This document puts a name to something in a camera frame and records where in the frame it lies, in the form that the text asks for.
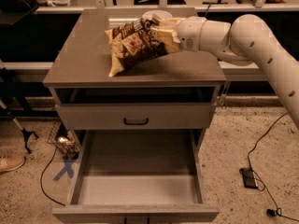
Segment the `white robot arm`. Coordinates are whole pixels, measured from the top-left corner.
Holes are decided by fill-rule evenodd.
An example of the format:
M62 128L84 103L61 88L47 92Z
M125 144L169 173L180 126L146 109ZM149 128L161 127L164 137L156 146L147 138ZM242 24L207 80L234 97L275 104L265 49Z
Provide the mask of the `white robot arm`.
M262 19L246 14L228 23L196 16L164 19L154 14L152 20L156 23L152 28L155 39L171 47L207 51L235 65L258 65L299 127L299 62Z

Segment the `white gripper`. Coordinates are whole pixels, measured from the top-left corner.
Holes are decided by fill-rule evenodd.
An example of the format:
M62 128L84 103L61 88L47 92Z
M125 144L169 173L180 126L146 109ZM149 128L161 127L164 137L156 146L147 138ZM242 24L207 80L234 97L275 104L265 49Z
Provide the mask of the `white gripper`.
M152 27L151 34L155 40L164 44L167 54L199 50L200 32L206 18L192 16L185 20L170 18L161 20L153 17L153 23L163 29Z

